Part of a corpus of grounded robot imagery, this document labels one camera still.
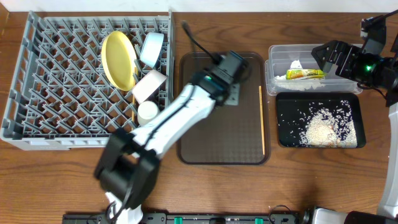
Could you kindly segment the wooden chopstick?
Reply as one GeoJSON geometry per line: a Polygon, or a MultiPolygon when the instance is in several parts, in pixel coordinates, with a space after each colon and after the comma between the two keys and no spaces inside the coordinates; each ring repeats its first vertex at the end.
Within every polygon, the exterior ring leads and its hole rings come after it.
{"type": "Polygon", "coordinates": [[[260,111],[260,124],[261,124],[261,143],[262,143],[262,155],[266,155],[265,150],[265,137],[264,137],[264,113],[263,113],[263,104],[262,104],[262,86],[258,86],[259,89],[259,111],[260,111]]]}
{"type": "MultiPolygon", "coordinates": [[[[136,83],[138,82],[137,81],[137,67],[134,67],[133,68],[133,72],[132,72],[132,76],[133,76],[133,88],[135,87],[135,85],[136,85],[136,83]]],[[[132,93],[132,107],[133,107],[133,109],[132,109],[132,116],[131,116],[131,119],[132,119],[132,122],[133,123],[136,123],[136,112],[137,112],[137,108],[136,108],[136,98],[135,98],[135,96],[134,96],[134,94],[132,93]]]]}

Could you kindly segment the green snack wrapper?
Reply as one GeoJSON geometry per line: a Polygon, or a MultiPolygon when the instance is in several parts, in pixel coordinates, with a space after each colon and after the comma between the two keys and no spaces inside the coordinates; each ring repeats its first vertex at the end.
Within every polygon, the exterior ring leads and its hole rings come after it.
{"type": "Polygon", "coordinates": [[[287,80],[295,80],[295,79],[311,79],[311,78],[324,78],[325,73],[322,70],[316,69],[290,69],[286,72],[287,80]]]}

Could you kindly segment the rice food waste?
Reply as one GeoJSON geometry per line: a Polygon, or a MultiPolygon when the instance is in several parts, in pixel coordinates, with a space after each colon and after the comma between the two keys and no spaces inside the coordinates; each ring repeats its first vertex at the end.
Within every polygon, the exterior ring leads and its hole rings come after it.
{"type": "Polygon", "coordinates": [[[281,101],[277,115],[282,146],[358,146],[353,111],[348,100],[281,101]]]}

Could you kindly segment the white bowl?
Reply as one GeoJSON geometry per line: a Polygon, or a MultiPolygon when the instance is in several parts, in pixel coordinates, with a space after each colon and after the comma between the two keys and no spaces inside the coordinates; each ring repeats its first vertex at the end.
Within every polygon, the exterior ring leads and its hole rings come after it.
{"type": "Polygon", "coordinates": [[[146,101],[151,94],[153,94],[162,84],[167,77],[162,73],[151,70],[147,73],[132,89],[132,94],[136,101],[141,104],[146,101]]]}

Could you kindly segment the small white cup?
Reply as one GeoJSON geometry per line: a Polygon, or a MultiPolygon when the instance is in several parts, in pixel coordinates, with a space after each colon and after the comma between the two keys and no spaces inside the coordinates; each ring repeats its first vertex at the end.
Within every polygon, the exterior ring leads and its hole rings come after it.
{"type": "Polygon", "coordinates": [[[142,102],[137,109],[137,120],[140,126],[152,121],[159,114],[158,106],[152,101],[142,102]]]}

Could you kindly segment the light blue bowl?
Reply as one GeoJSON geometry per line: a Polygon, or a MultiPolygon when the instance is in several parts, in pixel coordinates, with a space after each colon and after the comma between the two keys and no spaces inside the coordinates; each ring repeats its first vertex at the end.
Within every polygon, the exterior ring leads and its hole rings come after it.
{"type": "Polygon", "coordinates": [[[146,35],[142,46],[140,60],[150,68],[154,68],[159,58],[164,35],[161,33],[150,32],[146,35]]]}

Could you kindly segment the yellow plate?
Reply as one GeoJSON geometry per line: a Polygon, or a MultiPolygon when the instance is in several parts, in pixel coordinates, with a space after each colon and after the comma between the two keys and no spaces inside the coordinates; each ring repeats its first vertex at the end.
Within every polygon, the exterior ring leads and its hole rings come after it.
{"type": "Polygon", "coordinates": [[[136,52],[124,33],[113,31],[103,41],[101,63],[109,82],[117,89],[129,91],[135,85],[136,52]]]}

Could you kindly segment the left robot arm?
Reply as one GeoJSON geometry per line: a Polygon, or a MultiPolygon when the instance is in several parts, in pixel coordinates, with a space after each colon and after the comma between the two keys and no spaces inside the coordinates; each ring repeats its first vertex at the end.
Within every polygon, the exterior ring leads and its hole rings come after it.
{"type": "Polygon", "coordinates": [[[160,161],[171,145],[194,124],[224,104],[240,76],[234,72],[196,72],[178,98],[152,121],[129,133],[117,129],[94,171],[101,188],[112,196],[105,218],[130,222],[155,187],[160,161]]]}

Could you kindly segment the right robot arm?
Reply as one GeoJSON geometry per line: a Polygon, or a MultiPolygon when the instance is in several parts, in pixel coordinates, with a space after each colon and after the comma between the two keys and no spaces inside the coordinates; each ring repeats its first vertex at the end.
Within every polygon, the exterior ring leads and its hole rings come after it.
{"type": "Polygon", "coordinates": [[[382,47],[367,50],[346,42],[332,40],[315,47],[312,57],[323,72],[336,66],[335,75],[349,79],[362,88],[386,90],[385,101],[389,108],[391,143],[387,177],[377,214],[397,219],[397,55],[380,56],[382,47]]]}

